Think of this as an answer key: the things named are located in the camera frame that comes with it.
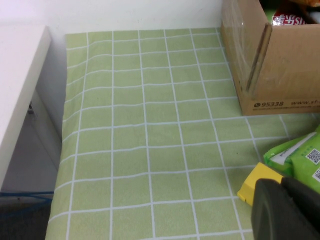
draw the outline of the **yellow object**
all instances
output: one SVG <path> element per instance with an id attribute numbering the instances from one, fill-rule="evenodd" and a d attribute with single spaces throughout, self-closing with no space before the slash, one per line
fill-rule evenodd
<path id="1" fill-rule="evenodd" d="M 254 194 L 257 180 L 273 179 L 278 183 L 281 183 L 282 178 L 282 175 L 259 162 L 244 181 L 237 195 L 242 201 L 245 201 L 250 206 L 252 206 L 252 204 L 254 203 Z"/>

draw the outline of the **qr code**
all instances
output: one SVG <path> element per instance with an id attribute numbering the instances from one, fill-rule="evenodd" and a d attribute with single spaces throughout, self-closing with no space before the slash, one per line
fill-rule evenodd
<path id="1" fill-rule="evenodd" d="M 315 173 L 312 175 L 312 177 L 317 180 L 318 182 L 320 182 L 320 168 L 315 171 Z"/>
<path id="2" fill-rule="evenodd" d="M 317 149 L 313 149 L 307 156 L 309 160 L 311 160 L 315 165 L 317 165 L 320 161 L 320 151 Z"/>

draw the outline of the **table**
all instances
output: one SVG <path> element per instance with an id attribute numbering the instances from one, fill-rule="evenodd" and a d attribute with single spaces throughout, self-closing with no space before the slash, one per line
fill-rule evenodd
<path id="1" fill-rule="evenodd" d="M 0 24 L 0 187 L 50 42 L 45 25 Z"/>

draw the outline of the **green package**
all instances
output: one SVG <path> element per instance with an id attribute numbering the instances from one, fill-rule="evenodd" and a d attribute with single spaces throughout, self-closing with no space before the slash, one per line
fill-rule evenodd
<path id="1" fill-rule="evenodd" d="M 320 126 L 305 136 L 269 150 L 265 164 L 320 193 Z"/>

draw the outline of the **cardboard box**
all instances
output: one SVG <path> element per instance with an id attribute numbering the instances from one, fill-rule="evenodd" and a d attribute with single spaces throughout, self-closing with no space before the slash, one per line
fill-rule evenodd
<path id="1" fill-rule="evenodd" d="M 223 0 L 221 35 L 244 115 L 320 112 L 320 24 L 272 26 L 259 0 Z"/>

